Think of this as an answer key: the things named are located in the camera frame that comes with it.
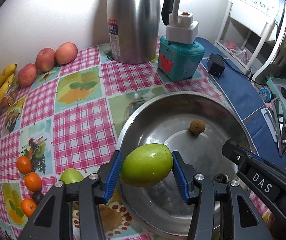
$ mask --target black cable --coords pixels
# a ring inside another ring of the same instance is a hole
[[[233,71],[235,71],[236,73],[241,74],[242,76],[248,78],[250,81],[253,81],[254,83],[256,83],[256,84],[258,84],[258,85],[260,85],[260,86],[265,86],[265,84],[259,84],[259,83],[257,83],[256,81],[254,81],[253,79],[251,79],[250,77],[248,77],[248,76],[246,76],[245,74],[243,74],[242,72],[237,71],[235,68],[233,68],[233,67],[230,65],[230,63],[227,62],[227,60],[226,60],[225,58],[223,58],[223,57],[222,57],[221,55],[219,55],[219,54],[217,54],[217,55],[220,56],[220,57],[223,59],[223,61],[226,63],[226,65],[228,65],[228,66],[229,66]]]

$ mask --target plastic bag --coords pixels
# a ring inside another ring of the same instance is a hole
[[[223,44],[223,46],[230,51],[231,55],[237,57],[245,65],[248,63],[249,55],[246,53],[245,49],[241,50],[235,43],[231,41],[221,41],[221,44]]]

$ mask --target sticker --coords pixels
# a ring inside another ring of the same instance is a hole
[[[119,30],[116,20],[108,19],[108,29],[110,32],[110,44],[113,54],[120,56]]]

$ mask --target stainless steel bowl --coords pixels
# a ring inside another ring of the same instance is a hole
[[[205,131],[192,135],[189,125],[201,119]],[[237,166],[222,155],[222,146],[233,139],[251,151],[244,125],[226,106],[195,92],[174,92],[157,96],[139,107],[125,123],[116,148],[123,158],[148,143],[163,143],[178,150],[186,163],[212,180],[223,174],[238,179]],[[120,181],[124,205],[144,227],[161,236],[184,239],[188,234],[193,206],[180,198],[173,173],[149,187],[132,187]],[[215,204],[214,228],[220,225],[220,204]]]

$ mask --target apple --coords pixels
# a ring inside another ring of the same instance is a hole
[[[35,66],[41,72],[48,72],[55,66],[55,50],[42,49],[36,56]]]
[[[65,184],[75,183],[82,181],[83,175],[76,169],[68,168],[62,174],[60,180]]]
[[[74,43],[66,42],[56,50],[55,59],[61,65],[65,65],[75,60],[77,53],[77,46]]]
[[[29,87],[37,78],[37,68],[29,63],[18,73],[18,81],[22,87]]]

